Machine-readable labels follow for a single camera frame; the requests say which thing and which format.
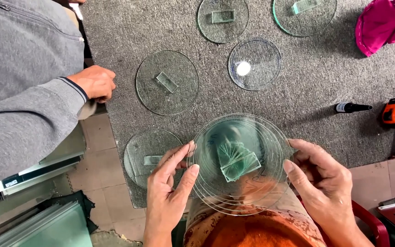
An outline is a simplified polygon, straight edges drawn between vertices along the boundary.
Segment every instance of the gray felt work surface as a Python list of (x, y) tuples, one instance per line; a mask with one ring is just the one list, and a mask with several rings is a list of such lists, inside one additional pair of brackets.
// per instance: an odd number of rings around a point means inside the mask
[[(116, 90), (107, 103), (118, 153), (137, 132), (162, 128), (182, 142), (212, 119), (229, 113), (262, 116), (288, 138), (321, 145), (346, 167), (384, 161), (395, 131), (377, 120), (383, 105), (395, 98), (395, 43), (365, 58), (355, 44), (357, 17), (370, 0), (338, 1), (332, 23), (314, 36), (292, 37), (278, 28), (272, 2), (250, 0), (249, 24), (236, 40), (215, 44), (196, 24), (200, 0), (89, 0), (82, 6), (83, 25), (94, 63), (116, 73)], [(232, 49), (248, 37), (263, 37), (279, 48), (282, 69), (269, 87), (247, 91), (231, 80), (227, 62)], [(197, 98), (181, 114), (156, 115), (141, 104), (135, 87), (137, 70), (151, 53), (184, 53), (200, 77)], [(374, 109), (333, 114), (339, 102), (371, 104)], [(127, 176), (134, 207), (146, 206), (146, 190)]]

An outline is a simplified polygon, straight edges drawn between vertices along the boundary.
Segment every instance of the gray sweater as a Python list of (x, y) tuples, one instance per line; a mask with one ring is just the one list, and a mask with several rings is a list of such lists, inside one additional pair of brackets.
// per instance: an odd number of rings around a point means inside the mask
[(51, 153), (77, 124), (82, 35), (52, 0), (0, 0), (0, 180)]

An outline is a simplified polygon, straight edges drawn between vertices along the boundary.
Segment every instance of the pink cloth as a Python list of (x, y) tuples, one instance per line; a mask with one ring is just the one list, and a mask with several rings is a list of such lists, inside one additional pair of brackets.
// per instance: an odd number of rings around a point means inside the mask
[(395, 0), (374, 0), (358, 18), (356, 44), (367, 57), (395, 43)]

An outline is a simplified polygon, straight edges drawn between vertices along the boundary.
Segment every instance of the glass disc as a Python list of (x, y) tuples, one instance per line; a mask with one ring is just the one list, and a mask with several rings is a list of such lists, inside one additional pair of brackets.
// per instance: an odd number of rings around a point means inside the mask
[(175, 115), (190, 107), (199, 91), (193, 62), (178, 51), (157, 51), (148, 56), (136, 74), (141, 102), (159, 115)]
[(238, 38), (249, 21), (244, 0), (203, 0), (197, 12), (197, 25), (202, 34), (215, 43)]
[(274, 0), (277, 25), (290, 35), (307, 37), (324, 30), (332, 21), (337, 0)]
[[(266, 210), (289, 187), (283, 160), (292, 157), (293, 149), (285, 140), (276, 126), (255, 115), (234, 113), (211, 121), (195, 137), (197, 148), (187, 162), (188, 166), (200, 165), (193, 187), (196, 194), (213, 209), (229, 215)], [(251, 153), (256, 158), (245, 159)], [(235, 162), (230, 163), (225, 154)], [(227, 164), (238, 173), (227, 173)]]
[(247, 90), (268, 87), (275, 81), (280, 70), (280, 51), (274, 43), (260, 37), (238, 43), (228, 60), (231, 79)]
[[(156, 164), (146, 165), (145, 157), (163, 156), (168, 150), (181, 144), (178, 137), (162, 129), (148, 129), (135, 134), (124, 151), (123, 163), (127, 174), (136, 184), (147, 188), (147, 177), (156, 168)], [(173, 177), (175, 188), (183, 173), (183, 169), (178, 170)]]

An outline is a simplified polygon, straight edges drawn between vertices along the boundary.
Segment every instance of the tiled floor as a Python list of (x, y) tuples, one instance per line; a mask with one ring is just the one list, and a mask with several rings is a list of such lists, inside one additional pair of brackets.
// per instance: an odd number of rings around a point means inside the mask
[[(115, 229), (118, 235), (142, 241), (145, 209), (134, 209), (115, 146), (107, 114), (81, 121), (87, 151), (76, 169), (68, 172), (74, 191), (83, 190), (96, 207), (91, 219), (100, 230)], [(350, 169), (352, 198), (367, 209), (395, 197), (395, 160)]]

